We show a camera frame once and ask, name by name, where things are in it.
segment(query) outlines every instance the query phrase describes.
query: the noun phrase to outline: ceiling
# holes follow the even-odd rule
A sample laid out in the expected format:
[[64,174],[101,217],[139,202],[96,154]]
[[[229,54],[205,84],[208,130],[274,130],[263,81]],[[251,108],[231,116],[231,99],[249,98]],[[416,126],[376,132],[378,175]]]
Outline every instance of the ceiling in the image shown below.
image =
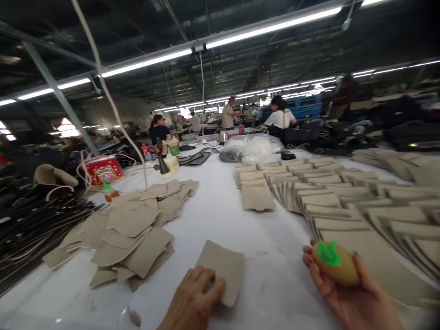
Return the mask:
[[[324,2],[79,1],[104,66]],[[187,55],[109,77],[106,82],[113,93],[174,105],[200,100],[203,84],[205,99],[212,99],[440,55],[436,42],[439,27],[427,0],[390,0],[362,9],[358,1],[349,29],[342,32],[351,1],[345,2],[347,6],[336,16],[209,49],[202,53],[202,59]],[[93,69],[87,64],[94,60],[89,43],[70,1],[2,1],[0,99],[45,85],[16,30],[37,39],[37,49],[55,79]],[[48,49],[53,46],[78,55],[83,61]],[[72,102],[97,96],[91,83],[65,93]],[[41,98],[53,97],[49,94]]]

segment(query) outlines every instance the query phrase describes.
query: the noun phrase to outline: clear plastic bag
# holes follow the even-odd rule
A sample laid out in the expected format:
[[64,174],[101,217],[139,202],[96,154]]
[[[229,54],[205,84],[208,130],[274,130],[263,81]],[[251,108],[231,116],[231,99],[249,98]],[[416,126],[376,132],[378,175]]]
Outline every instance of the clear plastic bag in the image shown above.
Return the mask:
[[219,158],[226,163],[272,163],[279,160],[276,152],[282,148],[281,141],[268,134],[237,135],[226,141]]

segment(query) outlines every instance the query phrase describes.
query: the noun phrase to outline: electric kettle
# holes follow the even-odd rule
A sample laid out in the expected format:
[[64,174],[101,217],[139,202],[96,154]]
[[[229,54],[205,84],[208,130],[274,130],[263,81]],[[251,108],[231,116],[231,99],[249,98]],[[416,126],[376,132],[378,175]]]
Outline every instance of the electric kettle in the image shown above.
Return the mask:
[[229,140],[229,133],[226,129],[222,128],[219,136],[220,145],[224,145],[227,140]]

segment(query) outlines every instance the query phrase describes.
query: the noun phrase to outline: black shirt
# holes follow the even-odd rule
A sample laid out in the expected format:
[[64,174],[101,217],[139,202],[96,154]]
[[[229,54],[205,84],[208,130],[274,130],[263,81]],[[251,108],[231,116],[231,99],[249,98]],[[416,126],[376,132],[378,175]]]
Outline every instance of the black shirt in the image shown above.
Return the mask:
[[153,145],[161,144],[162,140],[166,140],[166,136],[170,134],[170,130],[167,126],[154,126],[150,129],[150,138]]

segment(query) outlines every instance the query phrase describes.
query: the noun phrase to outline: small bottle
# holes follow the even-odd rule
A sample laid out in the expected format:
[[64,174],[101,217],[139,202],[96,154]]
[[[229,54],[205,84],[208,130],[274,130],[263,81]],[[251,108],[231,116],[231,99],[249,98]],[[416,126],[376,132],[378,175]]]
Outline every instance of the small bottle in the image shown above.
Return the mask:
[[107,186],[107,184],[105,183],[104,180],[102,181],[102,183],[104,184],[104,187],[105,187],[104,188],[104,192],[105,192],[104,197],[108,203],[111,203],[111,200],[113,198],[120,196],[119,192],[117,190],[113,189],[111,186]]

